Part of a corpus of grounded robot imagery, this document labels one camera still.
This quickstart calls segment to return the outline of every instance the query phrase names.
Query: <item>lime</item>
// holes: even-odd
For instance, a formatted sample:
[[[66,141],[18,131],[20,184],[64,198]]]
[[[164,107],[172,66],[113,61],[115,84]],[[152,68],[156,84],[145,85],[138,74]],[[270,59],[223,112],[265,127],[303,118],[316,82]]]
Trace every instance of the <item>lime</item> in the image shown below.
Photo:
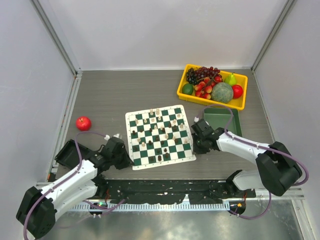
[[[194,92],[194,86],[190,83],[185,84],[182,88],[183,94],[191,95],[193,92]]]

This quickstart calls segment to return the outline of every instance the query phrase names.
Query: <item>black base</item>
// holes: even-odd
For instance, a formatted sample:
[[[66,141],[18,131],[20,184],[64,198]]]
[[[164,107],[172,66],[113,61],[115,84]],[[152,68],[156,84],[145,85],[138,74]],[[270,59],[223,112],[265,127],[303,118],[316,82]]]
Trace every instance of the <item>black base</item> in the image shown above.
[[[190,204],[218,204],[222,199],[255,198],[256,192],[232,191],[230,184],[221,180],[105,180],[101,189],[107,189],[111,203],[126,199],[127,204],[181,203],[188,194]],[[104,199],[106,192],[97,192],[94,199]]]

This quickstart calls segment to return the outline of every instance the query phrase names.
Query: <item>white gear rack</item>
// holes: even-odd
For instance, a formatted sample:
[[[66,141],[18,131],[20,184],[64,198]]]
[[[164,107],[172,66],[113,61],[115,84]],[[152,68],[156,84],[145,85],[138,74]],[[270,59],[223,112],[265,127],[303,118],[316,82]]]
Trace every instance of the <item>white gear rack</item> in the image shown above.
[[[99,203],[104,202],[101,201],[90,201],[91,203]],[[107,201],[108,207],[112,208],[116,204],[110,203]],[[215,204],[190,204],[188,197],[186,196],[185,199],[180,204],[121,204],[117,207],[114,212],[168,212],[168,211],[229,211],[230,204],[229,201],[223,201],[222,203],[215,203]],[[85,202],[81,202],[71,208],[68,212],[103,212],[99,209],[90,209],[90,205]]]

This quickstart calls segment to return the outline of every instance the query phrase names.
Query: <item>gray table surface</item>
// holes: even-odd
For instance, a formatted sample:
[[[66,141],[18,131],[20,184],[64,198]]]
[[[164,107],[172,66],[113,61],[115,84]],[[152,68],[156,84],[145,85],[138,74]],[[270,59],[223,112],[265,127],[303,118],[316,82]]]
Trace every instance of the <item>gray table surface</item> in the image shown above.
[[[271,143],[271,134],[251,70],[228,71],[248,77],[245,109],[239,113],[243,137]],[[66,139],[74,139],[79,132],[76,119],[88,116],[92,121],[92,131],[109,135],[120,133],[127,144],[127,112],[179,104],[184,106],[191,125],[204,105],[178,98],[176,92],[182,73],[182,70],[84,71]],[[102,137],[87,134],[79,136],[79,143],[95,150],[105,141]],[[143,170],[132,170],[131,167],[117,170],[112,166],[103,174],[109,179],[225,179],[236,170],[254,168],[252,163],[236,155],[212,151],[198,155],[195,161]],[[59,166],[57,177],[66,171]]]
[[[245,215],[256,216],[267,201],[251,201]],[[275,200],[268,213],[246,220],[227,211],[112,212],[89,218],[66,212],[41,240],[303,240],[290,200]],[[59,229],[59,226],[74,226]]]

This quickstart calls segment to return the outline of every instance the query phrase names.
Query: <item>white wall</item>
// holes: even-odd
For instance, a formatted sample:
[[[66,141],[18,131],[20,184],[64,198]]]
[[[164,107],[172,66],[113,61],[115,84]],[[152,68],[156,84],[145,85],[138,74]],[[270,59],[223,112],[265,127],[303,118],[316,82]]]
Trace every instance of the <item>white wall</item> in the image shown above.
[[[320,1],[297,1],[257,71],[272,130],[303,161],[304,185],[320,226]]]
[[[0,1],[1,239],[17,240],[25,191],[46,179],[73,76],[29,0]]]
[[[114,70],[251,67],[286,0],[49,2],[82,70]]]

